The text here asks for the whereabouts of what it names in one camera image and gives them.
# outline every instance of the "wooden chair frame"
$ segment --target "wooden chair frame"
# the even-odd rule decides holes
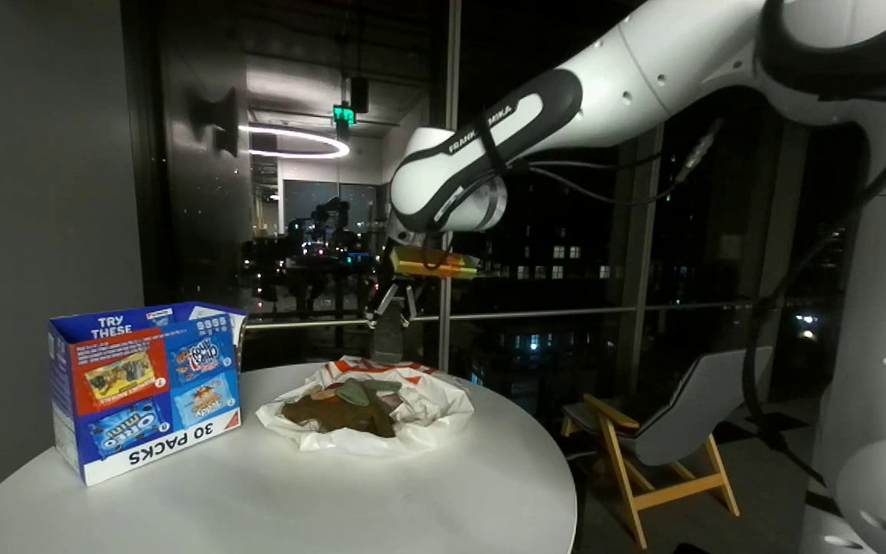
[[[638,422],[590,394],[584,394],[583,400],[590,404],[590,406],[593,406],[594,410],[597,410],[598,418],[601,422],[601,431],[604,433],[606,449],[608,450],[609,457],[611,457],[611,467],[615,470],[615,477],[618,478],[618,488],[621,491],[622,500],[625,501],[628,525],[634,539],[638,541],[638,545],[643,550],[648,547],[648,543],[645,540],[645,532],[641,526],[641,518],[638,516],[638,512],[643,511],[643,509],[667,504],[667,502],[703,491],[713,490],[720,495],[721,500],[723,500],[724,505],[727,506],[732,515],[741,515],[738,501],[734,498],[734,490],[731,488],[731,481],[727,477],[727,469],[724,468],[724,460],[720,457],[720,450],[717,449],[717,443],[713,440],[712,434],[704,442],[704,447],[710,459],[710,464],[713,466],[714,473],[710,476],[694,476],[691,471],[676,460],[676,462],[669,463],[668,467],[674,470],[683,481],[669,487],[657,489],[630,459],[625,458],[625,454],[618,444],[618,427],[628,431],[636,431],[639,428]],[[569,436],[579,430],[580,427],[569,416],[563,418],[562,435]],[[632,481],[642,491],[640,494],[634,494],[631,488]]]

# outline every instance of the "ceiling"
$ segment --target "ceiling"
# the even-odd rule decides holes
[[[341,75],[359,74],[369,80],[369,110],[359,113],[351,133],[384,136],[429,92],[437,4],[445,6],[242,0],[238,28],[249,121],[330,133]],[[445,43],[436,46],[445,52]]]

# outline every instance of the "round white table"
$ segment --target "round white table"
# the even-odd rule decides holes
[[[240,429],[91,488],[36,456],[0,485],[0,554],[570,551],[569,468],[515,404],[463,382],[475,414],[433,452],[299,452],[254,412],[319,367],[240,375]]]

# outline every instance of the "chair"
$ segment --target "chair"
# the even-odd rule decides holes
[[[757,379],[764,374],[772,347],[755,353]],[[604,435],[611,466],[618,477],[631,532],[642,549],[648,547],[638,512],[703,491],[716,491],[732,515],[739,516],[738,503],[724,469],[720,450],[713,439],[714,427],[743,403],[741,368],[744,351],[701,355],[680,379],[668,403],[639,423],[622,412],[619,399],[600,400],[590,394],[584,401],[565,406],[562,435],[584,430]],[[706,449],[714,473],[697,477],[680,459],[700,446]],[[676,485],[657,489],[632,462],[644,466],[668,466],[682,479]],[[631,481],[642,491],[634,494]]]

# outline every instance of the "ceiling light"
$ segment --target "ceiling light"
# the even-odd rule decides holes
[[[270,152],[267,150],[249,150],[248,153],[251,155],[268,155],[268,157],[284,158],[285,160],[333,160],[334,158],[344,158],[345,155],[351,151],[351,148],[349,148],[347,144],[342,143],[337,139],[324,137],[323,135],[318,135],[316,133],[305,133],[303,131],[293,131],[291,129],[276,129],[274,127],[258,127],[252,125],[240,125],[238,128],[242,131],[248,131],[249,133],[264,133],[281,137],[311,140],[337,149],[333,152]]]

